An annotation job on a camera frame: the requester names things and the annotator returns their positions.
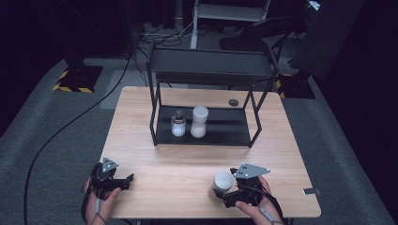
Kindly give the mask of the person's right hand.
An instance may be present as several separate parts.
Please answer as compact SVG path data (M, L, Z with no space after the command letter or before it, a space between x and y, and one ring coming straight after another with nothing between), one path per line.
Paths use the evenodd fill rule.
M276 208L276 202L266 179L258 177L262 191L266 193L257 206L249 205L245 202L237 201L235 207L253 219L256 225L284 225L283 219Z

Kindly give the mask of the short white-lid spice jar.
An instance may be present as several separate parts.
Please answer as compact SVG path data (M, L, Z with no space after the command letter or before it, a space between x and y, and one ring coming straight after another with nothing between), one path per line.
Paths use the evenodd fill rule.
M217 172L214 176L213 184L208 191L208 196L210 200L216 203L221 202L222 199L219 199L215 196L213 189L216 188L218 190L223 191L224 193L227 193L233 184L234 184L234 177L229 171Z

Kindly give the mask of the silver-lid glass shaker jar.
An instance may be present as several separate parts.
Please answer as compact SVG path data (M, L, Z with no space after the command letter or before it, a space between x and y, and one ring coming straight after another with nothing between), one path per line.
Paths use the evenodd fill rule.
M171 119L172 134L175 137L182 137L186 131L186 118L183 115L175 115Z

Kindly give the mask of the yellow-black striped stand base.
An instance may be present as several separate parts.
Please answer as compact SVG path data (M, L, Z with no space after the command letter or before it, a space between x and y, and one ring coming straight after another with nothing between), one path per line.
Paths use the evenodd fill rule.
M53 87L54 91L94 93L95 85L103 67L83 66L81 69L67 67Z
M275 80L281 98L315 99L308 75L278 74Z

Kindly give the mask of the black office chair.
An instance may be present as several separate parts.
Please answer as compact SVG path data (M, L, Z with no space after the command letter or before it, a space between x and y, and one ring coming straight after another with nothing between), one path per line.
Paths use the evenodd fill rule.
M222 50L263 53L268 47L264 38L281 36L270 49L276 61L279 61L284 40L295 31L300 21L295 16L283 16L255 22L236 36L225 37L219 41Z

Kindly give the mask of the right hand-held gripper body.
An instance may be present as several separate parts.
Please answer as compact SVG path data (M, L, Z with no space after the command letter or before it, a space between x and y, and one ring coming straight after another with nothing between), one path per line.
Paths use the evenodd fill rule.
M270 169L242 163L237 168L237 190L228 192L232 195L230 200L223 201L226 208L234 207L237 201L257 206L264 192L258 179L260 175L270 173Z

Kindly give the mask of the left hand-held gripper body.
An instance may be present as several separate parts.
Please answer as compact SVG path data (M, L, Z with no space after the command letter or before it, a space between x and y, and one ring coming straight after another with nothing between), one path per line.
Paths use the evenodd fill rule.
M105 192L118 188L125 183L125 179L114 179L118 164L113 160L104 157L102 162L98 162L92 169L90 184L94 190L103 189Z

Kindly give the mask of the white metal stand frame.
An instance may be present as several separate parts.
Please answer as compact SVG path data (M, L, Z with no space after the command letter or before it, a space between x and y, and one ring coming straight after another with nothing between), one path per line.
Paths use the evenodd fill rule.
M197 47L199 19L259 22L267 17L270 2L271 0L265 0L265 4L262 7L238 7L203 4L199 0L195 0L190 48L195 49Z

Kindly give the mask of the person's left hand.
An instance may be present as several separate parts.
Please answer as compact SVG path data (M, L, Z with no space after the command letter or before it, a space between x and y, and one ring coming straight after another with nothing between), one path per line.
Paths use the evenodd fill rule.
M98 199L96 194L89 191L90 180L84 184L83 218L86 225L106 225L113 210L115 201L121 192L117 187L112 192L106 192L104 200Z

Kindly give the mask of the dark slanted panel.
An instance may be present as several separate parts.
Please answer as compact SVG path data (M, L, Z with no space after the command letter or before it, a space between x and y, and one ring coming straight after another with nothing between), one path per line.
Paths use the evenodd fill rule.
M325 80L332 71L365 0L323 0L290 67L298 76Z

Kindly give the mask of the black metal two-tier rack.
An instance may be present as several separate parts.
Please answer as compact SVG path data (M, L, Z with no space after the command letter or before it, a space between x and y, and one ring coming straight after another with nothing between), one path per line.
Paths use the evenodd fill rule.
M149 129L153 143L252 147L262 131L259 111L278 70L270 50L234 52L151 45L146 71L152 103ZM211 107L204 137L176 137L171 131L172 117L181 110L190 128L193 107L164 105L161 102L163 83L243 86L248 89L248 94L243 103L233 104L228 100L223 107Z

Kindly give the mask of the tall white-lid spice jar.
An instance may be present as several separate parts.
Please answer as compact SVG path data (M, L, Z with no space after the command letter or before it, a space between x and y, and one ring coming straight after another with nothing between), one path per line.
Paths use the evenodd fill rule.
M207 132L207 117L208 109L205 106L196 106L192 110L192 125L191 125L191 135L200 139L206 135Z

